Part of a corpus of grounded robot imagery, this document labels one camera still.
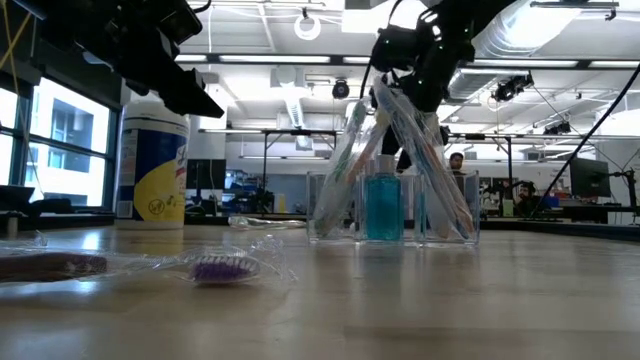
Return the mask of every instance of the brown object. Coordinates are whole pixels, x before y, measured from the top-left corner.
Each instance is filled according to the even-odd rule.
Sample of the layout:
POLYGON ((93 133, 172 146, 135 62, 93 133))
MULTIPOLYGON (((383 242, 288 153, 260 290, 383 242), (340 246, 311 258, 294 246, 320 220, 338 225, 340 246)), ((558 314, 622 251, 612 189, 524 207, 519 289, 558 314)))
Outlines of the brown object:
POLYGON ((101 256, 44 253, 0 257, 0 282, 50 282, 97 275, 107 271, 101 256))

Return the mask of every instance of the blue soap bottle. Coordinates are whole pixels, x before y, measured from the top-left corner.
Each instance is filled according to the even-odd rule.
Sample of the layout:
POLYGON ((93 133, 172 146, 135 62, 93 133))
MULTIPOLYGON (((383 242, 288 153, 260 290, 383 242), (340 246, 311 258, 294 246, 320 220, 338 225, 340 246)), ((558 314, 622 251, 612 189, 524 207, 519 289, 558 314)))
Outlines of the blue soap bottle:
POLYGON ((403 210, 402 185, 395 176, 395 158, 393 155, 378 155, 376 173, 365 180, 367 239, 402 241, 403 210))

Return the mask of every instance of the disinfecting wipes container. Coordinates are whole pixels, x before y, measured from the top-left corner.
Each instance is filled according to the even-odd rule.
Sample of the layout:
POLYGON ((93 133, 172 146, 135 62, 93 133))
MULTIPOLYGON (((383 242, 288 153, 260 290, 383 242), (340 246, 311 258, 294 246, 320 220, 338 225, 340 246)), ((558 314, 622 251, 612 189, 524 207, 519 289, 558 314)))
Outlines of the disinfecting wipes container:
POLYGON ((116 225, 182 228, 189 121, 149 101, 128 104, 122 119, 116 225))

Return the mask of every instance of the purple toothbrush head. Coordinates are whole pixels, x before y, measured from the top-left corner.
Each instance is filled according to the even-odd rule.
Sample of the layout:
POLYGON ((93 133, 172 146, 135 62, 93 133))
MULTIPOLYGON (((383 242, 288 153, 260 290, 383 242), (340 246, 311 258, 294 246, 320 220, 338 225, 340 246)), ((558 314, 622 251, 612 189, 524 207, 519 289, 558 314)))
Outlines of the purple toothbrush head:
POLYGON ((199 284, 230 284, 254 278, 260 263, 250 257, 210 255, 196 260, 190 278, 199 284))

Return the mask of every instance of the wooden table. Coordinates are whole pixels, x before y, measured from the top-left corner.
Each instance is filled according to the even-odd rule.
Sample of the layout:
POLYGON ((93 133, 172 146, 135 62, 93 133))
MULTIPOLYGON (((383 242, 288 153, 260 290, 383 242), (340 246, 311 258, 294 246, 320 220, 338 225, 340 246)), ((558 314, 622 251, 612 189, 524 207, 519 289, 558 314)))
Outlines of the wooden table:
MULTIPOLYGON (((640 247, 517 232, 477 250, 286 244, 295 287, 163 276, 0 287, 2 359, 639 359, 640 247)), ((264 232, 48 232, 169 254, 264 232)))

